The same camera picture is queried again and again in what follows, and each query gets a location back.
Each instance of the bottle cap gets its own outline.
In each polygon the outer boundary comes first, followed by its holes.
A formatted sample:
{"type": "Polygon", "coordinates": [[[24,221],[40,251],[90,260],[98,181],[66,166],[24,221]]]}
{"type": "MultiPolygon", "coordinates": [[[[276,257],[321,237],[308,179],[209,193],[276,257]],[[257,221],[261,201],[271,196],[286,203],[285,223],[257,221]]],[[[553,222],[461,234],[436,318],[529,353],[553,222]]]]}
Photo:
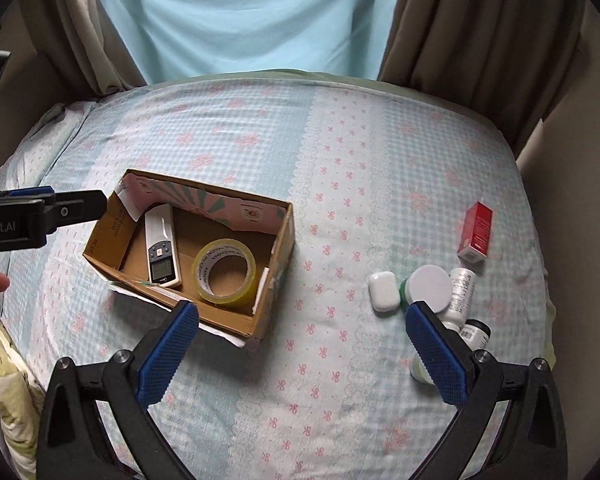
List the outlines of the bottle cap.
{"type": "Polygon", "coordinates": [[[446,270],[436,265],[424,265],[413,271],[400,286],[400,297],[409,305],[425,301],[434,314],[442,312],[451,301],[453,283],[446,270]]]}
{"type": "Polygon", "coordinates": [[[476,328],[482,330],[487,335],[487,337],[491,337],[491,328],[489,328],[487,324],[481,322],[480,320],[467,319],[465,324],[475,326],[476,328]]]}
{"type": "Polygon", "coordinates": [[[453,330],[454,332],[460,332],[460,327],[455,323],[451,323],[450,321],[443,321],[442,325],[449,330],[453,330]]]}

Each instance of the white remote control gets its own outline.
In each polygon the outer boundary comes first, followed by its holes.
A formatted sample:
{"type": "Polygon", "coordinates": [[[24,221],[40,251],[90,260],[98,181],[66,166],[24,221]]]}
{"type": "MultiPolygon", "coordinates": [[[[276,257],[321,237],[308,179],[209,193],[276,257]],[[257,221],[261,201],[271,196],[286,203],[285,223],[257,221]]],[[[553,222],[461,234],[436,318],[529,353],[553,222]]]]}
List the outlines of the white remote control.
{"type": "Polygon", "coordinates": [[[162,204],[144,214],[149,281],[160,286],[181,283],[178,250],[173,231],[171,204],[162,204]]]}

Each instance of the bed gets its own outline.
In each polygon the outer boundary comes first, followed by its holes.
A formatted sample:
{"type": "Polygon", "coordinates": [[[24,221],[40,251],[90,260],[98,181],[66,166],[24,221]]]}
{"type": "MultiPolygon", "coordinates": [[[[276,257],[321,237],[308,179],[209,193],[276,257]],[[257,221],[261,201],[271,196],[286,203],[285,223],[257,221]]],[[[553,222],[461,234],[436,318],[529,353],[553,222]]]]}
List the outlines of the bed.
{"type": "MultiPolygon", "coordinates": [[[[408,478],[454,409],[410,377],[404,319],[376,316],[365,280],[376,270],[403,278],[425,263],[458,266],[462,220],[476,200],[494,221],[471,317],[491,326],[488,349],[502,361],[550,352],[542,257],[520,174],[502,135],[470,110],[355,78],[196,78],[58,105],[0,169],[0,189],[108,195],[126,168],[295,206],[296,246],[258,351],[200,333],[150,408],[197,478],[408,478]]],[[[165,316],[110,290],[83,259],[92,227],[0,254],[11,278],[0,316],[43,384],[59,357],[102,361],[165,316]]],[[[480,467],[501,414],[467,474],[480,467]]],[[[106,410],[103,419],[133,465],[106,410]]]]}

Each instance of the white lid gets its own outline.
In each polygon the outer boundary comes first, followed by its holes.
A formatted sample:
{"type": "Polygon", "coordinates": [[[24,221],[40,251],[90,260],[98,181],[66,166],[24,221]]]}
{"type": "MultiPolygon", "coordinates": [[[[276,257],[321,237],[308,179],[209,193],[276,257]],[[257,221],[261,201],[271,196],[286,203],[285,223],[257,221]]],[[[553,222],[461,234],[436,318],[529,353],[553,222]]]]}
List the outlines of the white lid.
{"type": "Polygon", "coordinates": [[[451,301],[453,282],[442,267],[424,265],[413,271],[405,287],[412,302],[425,301],[437,314],[445,310],[451,301]]]}
{"type": "Polygon", "coordinates": [[[384,270],[369,277],[371,305],[378,312],[390,312],[400,306],[400,292],[395,282],[395,274],[384,270]]]}

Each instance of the packing tape roll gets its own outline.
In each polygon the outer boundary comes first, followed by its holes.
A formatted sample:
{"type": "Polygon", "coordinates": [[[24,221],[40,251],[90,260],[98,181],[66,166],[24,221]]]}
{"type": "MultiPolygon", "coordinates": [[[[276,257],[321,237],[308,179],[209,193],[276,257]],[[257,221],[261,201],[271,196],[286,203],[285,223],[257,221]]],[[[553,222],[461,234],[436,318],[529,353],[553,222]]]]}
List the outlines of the packing tape roll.
{"type": "Polygon", "coordinates": [[[222,238],[205,245],[192,266],[193,282],[196,287],[196,292],[200,297],[216,305],[225,307],[243,306],[250,301],[252,302],[258,291],[258,280],[256,280],[256,260],[249,248],[231,238],[222,238]],[[214,294],[209,285],[209,275],[211,269],[218,261],[227,256],[240,256],[247,262],[247,275],[244,277],[244,282],[233,294],[227,296],[218,296],[214,294]]]}

